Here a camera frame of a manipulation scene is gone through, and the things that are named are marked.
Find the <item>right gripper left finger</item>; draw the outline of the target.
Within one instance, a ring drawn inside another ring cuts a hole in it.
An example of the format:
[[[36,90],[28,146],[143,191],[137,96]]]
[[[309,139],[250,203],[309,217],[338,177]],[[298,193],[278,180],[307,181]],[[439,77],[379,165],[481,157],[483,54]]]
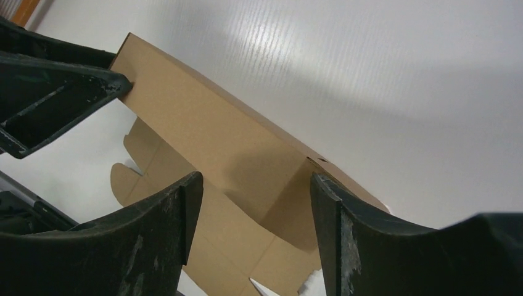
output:
[[[68,231],[1,232],[2,295],[174,295],[204,187],[192,172]]]

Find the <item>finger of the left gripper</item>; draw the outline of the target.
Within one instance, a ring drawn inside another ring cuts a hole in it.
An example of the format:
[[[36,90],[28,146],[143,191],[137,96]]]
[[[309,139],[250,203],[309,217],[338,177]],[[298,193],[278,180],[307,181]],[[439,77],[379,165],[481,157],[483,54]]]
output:
[[[38,59],[110,68],[116,54],[50,38],[1,17],[1,51]]]
[[[27,157],[132,87],[108,69],[2,52],[1,152]]]

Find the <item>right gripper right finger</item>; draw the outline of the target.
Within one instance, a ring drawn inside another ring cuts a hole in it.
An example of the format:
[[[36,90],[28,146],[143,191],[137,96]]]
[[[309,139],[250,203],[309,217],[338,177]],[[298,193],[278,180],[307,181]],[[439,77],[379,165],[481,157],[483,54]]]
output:
[[[328,295],[522,294],[521,213],[481,213],[432,229],[318,173],[310,197]]]

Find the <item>brown cardboard box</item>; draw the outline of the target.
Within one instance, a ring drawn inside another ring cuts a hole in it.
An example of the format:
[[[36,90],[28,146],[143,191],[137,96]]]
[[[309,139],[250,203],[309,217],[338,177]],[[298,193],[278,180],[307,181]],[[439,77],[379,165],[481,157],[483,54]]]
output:
[[[385,206],[289,133],[199,72],[134,34],[112,64],[134,86],[137,118],[116,163],[115,198],[129,206],[192,171],[204,197],[184,272],[208,295],[256,295],[259,282],[297,295],[320,269],[310,177],[325,173],[365,202]]]

